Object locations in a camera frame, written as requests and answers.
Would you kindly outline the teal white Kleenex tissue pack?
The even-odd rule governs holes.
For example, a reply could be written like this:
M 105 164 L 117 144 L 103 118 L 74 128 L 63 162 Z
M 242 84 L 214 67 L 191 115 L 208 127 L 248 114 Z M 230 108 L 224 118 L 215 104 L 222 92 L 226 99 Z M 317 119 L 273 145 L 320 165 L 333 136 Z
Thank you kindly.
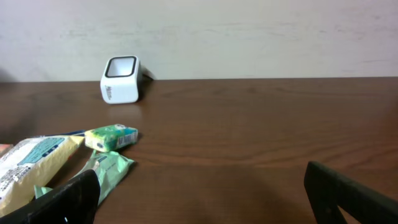
M 116 151 L 124 146 L 135 144 L 139 132 L 122 124 L 113 124 L 85 132 L 85 146 L 99 152 Z

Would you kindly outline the orange tissue pack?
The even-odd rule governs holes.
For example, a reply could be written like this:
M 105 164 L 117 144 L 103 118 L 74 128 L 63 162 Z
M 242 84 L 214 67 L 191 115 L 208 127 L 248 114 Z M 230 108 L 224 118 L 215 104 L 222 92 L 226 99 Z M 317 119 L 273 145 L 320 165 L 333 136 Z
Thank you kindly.
M 0 144 L 0 157 L 7 154 L 13 147 L 12 144 Z

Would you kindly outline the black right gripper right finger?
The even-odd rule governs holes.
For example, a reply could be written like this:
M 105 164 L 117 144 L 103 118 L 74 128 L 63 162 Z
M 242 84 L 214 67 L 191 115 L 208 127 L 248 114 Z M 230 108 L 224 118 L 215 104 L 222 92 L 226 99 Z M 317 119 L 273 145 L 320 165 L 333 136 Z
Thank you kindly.
M 315 161 L 304 187 L 317 223 L 346 223 L 344 210 L 360 223 L 397 223 L 397 201 Z

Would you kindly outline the cream wipes pack blue edges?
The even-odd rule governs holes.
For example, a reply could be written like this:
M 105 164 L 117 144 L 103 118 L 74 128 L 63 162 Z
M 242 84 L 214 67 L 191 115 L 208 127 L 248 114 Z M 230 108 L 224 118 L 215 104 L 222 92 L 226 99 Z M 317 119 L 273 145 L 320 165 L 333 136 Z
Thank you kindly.
M 1 157 L 1 216 L 34 197 L 34 186 L 46 185 L 80 147 L 83 136 L 27 138 Z

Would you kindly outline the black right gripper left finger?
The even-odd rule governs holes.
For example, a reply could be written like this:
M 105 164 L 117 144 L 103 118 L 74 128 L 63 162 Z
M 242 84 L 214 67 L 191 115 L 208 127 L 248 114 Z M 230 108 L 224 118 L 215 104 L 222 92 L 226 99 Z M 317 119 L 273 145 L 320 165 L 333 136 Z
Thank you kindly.
M 89 169 L 2 217 L 1 224 L 93 223 L 99 196 L 97 175 Z

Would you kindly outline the green soft wipes pack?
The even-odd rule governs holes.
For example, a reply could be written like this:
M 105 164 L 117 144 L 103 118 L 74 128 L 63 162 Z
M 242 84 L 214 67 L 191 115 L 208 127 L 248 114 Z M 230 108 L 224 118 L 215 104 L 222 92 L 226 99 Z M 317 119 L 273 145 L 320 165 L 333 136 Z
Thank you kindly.
M 116 151 L 93 151 L 83 168 L 69 180 L 74 179 L 85 171 L 93 170 L 100 187 L 98 205 L 101 205 L 103 200 L 123 180 L 135 163 L 133 159 L 129 159 Z

